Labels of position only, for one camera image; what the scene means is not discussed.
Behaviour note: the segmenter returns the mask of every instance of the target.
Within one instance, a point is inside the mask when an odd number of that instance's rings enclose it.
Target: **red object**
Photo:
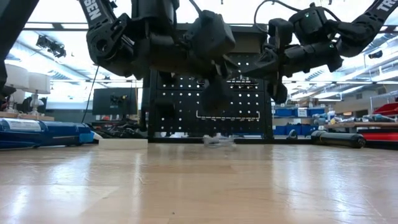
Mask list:
[[[381,114],[384,116],[398,114],[398,103],[388,103],[379,109],[375,110],[373,114]]]
[[[398,141],[398,133],[361,133],[369,141]]]

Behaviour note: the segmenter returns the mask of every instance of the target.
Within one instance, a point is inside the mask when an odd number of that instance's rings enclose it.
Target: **lamp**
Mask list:
[[[17,89],[15,93],[10,95],[6,112],[18,113],[18,111],[15,110],[15,104],[24,101],[25,92],[22,90],[29,87],[28,71],[20,66],[9,64],[6,64],[6,70],[8,74],[6,86]]]
[[[48,75],[29,72],[29,88],[26,92],[33,93],[31,102],[33,110],[30,112],[31,115],[39,115],[37,111],[37,107],[39,106],[39,94],[50,94],[50,80],[51,77]]]

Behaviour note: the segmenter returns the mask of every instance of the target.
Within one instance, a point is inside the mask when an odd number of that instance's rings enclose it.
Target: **label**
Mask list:
[[[41,131],[42,128],[38,121],[21,119],[4,119],[10,126],[10,130],[19,131]]]
[[[305,109],[297,109],[297,116],[299,118],[306,118],[307,117],[307,110],[305,110]]]
[[[397,3],[397,1],[398,0],[383,0],[383,2],[380,3],[377,9],[388,12],[394,6],[394,4]]]
[[[96,0],[85,0],[85,6],[91,21],[101,16]]]

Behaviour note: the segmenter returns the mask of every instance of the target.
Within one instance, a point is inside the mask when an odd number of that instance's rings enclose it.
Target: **blue container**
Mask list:
[[[315,115],[315,114],[323,114],[323,113],[325,113],[325,109],[323,109],[323,108],[320,108],[320,109],[308,109],[307,110],[307,114],[308,114],[308,116],[312,116],[312,115]]]
[[[81,145],[93,138],[86,124],[0,118],[0,149]]]
[[[291,130],[296,130],[297,135],[301,134],[301,126],[298,126],[298,125],[286,126],[286,134],[289,134],[291,132]]]
[[[276,116],[293,116],[293,110],[291,109],[276,109]]]
[[[286,126],[276,126],[274,135],[286,135]]]
[[[310,133],[311,130],[318,130],[318,126],[303,125],[301,126],[301,134],[306,135]]]

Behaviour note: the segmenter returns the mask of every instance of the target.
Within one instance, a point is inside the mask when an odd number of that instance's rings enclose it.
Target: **computer monitor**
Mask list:
[[[101,88],[94,90],[93,115],[137,114],[135,88]]]

